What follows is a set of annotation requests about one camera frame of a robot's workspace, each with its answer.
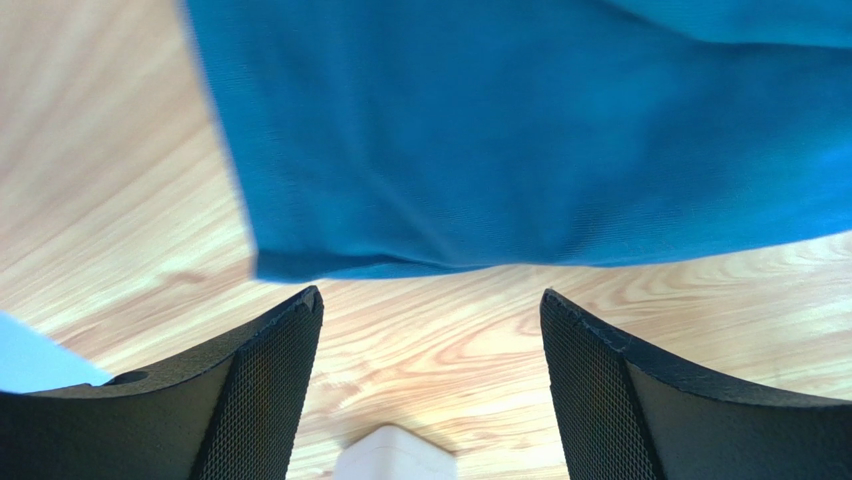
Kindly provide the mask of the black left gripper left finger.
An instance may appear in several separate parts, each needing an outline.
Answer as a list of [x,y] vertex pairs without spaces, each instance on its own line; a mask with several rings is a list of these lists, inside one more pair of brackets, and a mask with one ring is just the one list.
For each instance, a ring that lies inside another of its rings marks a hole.
[[5,479],[283,479],[323,324],[308,287],[101,386],[1,397]]

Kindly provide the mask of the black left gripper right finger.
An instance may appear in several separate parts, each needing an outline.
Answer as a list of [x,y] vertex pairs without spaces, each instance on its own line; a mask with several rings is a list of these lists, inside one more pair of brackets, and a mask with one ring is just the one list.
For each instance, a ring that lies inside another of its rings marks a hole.
[[573,479],[847,479],[851,405],[717,372],[554,290],[543,350]]

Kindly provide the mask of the teal blue t shirt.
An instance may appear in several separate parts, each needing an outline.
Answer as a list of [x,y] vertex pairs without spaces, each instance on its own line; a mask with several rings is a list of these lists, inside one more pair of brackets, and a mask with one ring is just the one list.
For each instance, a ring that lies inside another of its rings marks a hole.
[[851,228],[847,1],[190,1],[269,281]]

